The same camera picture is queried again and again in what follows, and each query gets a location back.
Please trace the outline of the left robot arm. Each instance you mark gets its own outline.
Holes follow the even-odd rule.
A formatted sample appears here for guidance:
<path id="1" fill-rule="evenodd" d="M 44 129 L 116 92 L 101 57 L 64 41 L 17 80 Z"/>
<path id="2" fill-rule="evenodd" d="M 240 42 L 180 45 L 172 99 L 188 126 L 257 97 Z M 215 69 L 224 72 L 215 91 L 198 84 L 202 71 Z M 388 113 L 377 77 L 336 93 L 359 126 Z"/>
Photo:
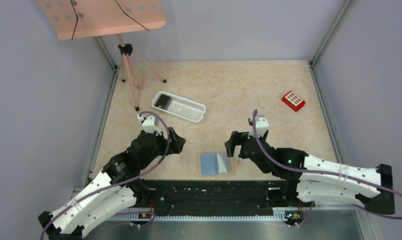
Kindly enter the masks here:
<path id="1" fill-rule="evenodd" d="M 153 160 L 183 151 L 186 139 L 172 127 L 167 136 L 161 131 L 142 130 L 130 146 L 116 155 L 74 198 L 54 211 L 38 216 L 42 226 L 39 236 L 50 240 L 82 240 L 113 215 L 134 205 L 142 207 L 149 201 L 149 187 L 142 176 Z"/>

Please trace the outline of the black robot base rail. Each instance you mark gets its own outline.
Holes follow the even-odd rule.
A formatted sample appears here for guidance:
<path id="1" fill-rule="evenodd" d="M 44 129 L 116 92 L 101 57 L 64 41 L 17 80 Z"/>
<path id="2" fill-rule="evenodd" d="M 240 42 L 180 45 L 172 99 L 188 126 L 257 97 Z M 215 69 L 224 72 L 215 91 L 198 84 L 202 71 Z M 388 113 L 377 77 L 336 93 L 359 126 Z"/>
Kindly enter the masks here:
<path id="1" fill-rule="evenodd" d="M 144 180 L 147 197 L 135 210 L 152 210 L 158 217 L 272 216 L 278 207 L 301 207 L 295 196 L 284 196 L 282 180 Z"/>

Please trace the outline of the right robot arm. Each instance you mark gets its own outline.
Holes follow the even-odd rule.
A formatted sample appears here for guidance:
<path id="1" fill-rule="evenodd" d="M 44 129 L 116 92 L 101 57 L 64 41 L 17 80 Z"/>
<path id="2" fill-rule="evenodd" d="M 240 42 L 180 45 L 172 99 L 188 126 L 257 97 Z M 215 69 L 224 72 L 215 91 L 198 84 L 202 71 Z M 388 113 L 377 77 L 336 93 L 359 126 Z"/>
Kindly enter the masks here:
<path id="1" fill-rule="evenodd" d="M 241 146 L 239 158 L 251 160 L 264 174 L 285 180 L 282 200 L 298 202 L 345 202 L 381 214 L 395 214 L 392 168 L 387 164 L 361 168 L 327 161 L 294 148 L 271 147 L 265 137 L 258 141 L 248 132 L 233 131 L 225 142 L 228 157 Z"/>

